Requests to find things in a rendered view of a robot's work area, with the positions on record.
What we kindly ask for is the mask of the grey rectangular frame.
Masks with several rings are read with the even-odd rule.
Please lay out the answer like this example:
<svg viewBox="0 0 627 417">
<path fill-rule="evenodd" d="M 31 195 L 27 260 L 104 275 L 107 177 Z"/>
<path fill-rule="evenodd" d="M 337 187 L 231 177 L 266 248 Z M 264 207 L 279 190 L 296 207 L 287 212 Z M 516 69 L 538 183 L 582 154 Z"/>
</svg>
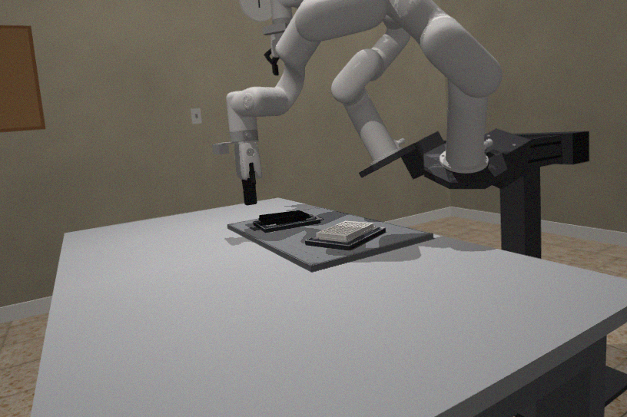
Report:
<svg viewBox="0 0 627 417">
<path fill-rule="evenodd" d="M 289 222 L 289 223 L 278 223 L 278 224 L 271 224 L 271 225 L 266 225 L 259 220 L 255 220 L 253 222 L 254 222 L 254 226 L 258 227 L 260 230 L 264 231 L 265 233 L 320 223 L 319 218 L 311 216 L 311 215 L 309 215 L 309 217 L 310 218 L 307 218 L 306 220 L 294 221 L 294 222 Z"/>
</svg>

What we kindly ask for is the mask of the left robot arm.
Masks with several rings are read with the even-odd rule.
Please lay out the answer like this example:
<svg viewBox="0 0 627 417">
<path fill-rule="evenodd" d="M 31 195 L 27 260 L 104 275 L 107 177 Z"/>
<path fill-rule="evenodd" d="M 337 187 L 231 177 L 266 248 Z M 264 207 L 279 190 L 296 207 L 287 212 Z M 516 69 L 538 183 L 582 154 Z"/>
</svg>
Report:
<svg viewBox="0 0 627 417">
<path fill-rule="evenodd" d="M 491 139 L 484 141 L 488 96 L 499 87 L 502 69 L 432 0 L 303 0 L 275 48 L 284 62 L 281 79 L 275 88 L 252 87 L 227 95 L 231 142 L 212 145 L 213 154 L 229 154 L 228 144 L 257 141 L 257 117 L 280 116 L 291 108 L 302 91 L 306 64 L 321 41 L 370 30 L 386 15 L 447 77 L 446 151 L 440 164 L 461 174 L 486 168 L 484 152 L 493 145 Z"/>
</svg>

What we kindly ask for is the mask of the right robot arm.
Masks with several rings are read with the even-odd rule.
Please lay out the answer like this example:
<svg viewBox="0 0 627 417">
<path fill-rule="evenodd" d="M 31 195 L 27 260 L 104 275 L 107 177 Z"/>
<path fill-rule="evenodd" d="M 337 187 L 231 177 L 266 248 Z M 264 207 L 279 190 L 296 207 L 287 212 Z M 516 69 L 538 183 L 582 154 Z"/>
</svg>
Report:
<svg viewBox="0 0 627 417">
<path fill-rule="evenodd" d="M 283 33 L 293 18 L 292 7 L 298 9 L 302 1 L 270 0 L 274 25 L 262 27 L 263 35 Z M 343 103 L 373 160 L 370 166 L 402 150 L 399 146 L 405 143 L 404 138 L 398 141 L 392 139 L 365 88 L 369 81 L 378 79 L 385 72 L 410 40 L 410 35 L 390 16 L 386 15 L 383 22 L 386 33 L 371 49 L 357 52 L 331 86 L 333 97 Z"/>
</svg>

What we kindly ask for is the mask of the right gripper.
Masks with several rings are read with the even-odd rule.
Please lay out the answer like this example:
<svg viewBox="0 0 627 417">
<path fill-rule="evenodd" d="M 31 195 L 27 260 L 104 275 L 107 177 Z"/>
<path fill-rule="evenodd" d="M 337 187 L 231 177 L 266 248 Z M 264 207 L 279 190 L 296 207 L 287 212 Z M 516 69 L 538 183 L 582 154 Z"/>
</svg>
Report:
<svg viewBox="0 0 627 417">
<path fill-rule="evenodd" d="M 280 58 L 277 56 L 275 48 L 282 34 L 283 33 L 271 35 L 271 50 L 269 49 L 264 54 L 265 58 L 272 64 L 272 70 L 273 70 L 274 75 L 279 75 L 277 62 Z M 273 57 L 272 59 L 270 58 L 270 54 L 272 54 L 272 57 Z"/>
</svg>

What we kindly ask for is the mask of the black rectangular frame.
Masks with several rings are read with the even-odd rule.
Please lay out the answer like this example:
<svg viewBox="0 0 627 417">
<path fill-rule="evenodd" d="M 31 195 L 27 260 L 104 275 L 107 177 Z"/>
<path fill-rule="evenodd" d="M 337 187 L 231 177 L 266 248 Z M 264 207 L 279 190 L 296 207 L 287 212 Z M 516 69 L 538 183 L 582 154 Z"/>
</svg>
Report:
<svg viewBox="0 0 627 417">
<path fill-rule="evenodd" d="M 365 233 L 360 237 L 357 237 L 355 239 L 352 238 L 348 241 L 342 240 L 341 242 L 331 240 L 319 240 L 318 237 L 311 237 L 305 240 L 305 245 L 333 248 L 339 250 L 352 250 L 353 248 L 358 247 L 359 245 L 366 243 L 367 241 L 372 240 L 373 238 L 385 232 L 385 227 L 375 227 L 370 232 Z"/>
</svg>

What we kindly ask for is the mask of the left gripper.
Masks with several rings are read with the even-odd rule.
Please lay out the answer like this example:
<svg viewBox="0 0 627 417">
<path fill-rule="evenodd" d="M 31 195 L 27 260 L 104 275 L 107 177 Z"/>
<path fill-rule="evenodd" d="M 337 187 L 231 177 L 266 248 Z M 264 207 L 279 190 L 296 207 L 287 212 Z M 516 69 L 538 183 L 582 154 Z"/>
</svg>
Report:
<svg viewBox="0 0 627 417">
<path fill-rule="evenodd" d="M 257 204 L 255 178 L 262 178 L 257 142 L 259 140 L 232 143 L 234 144 L 237 177 L 242 179 L 245 205 Z"/>
</svg>

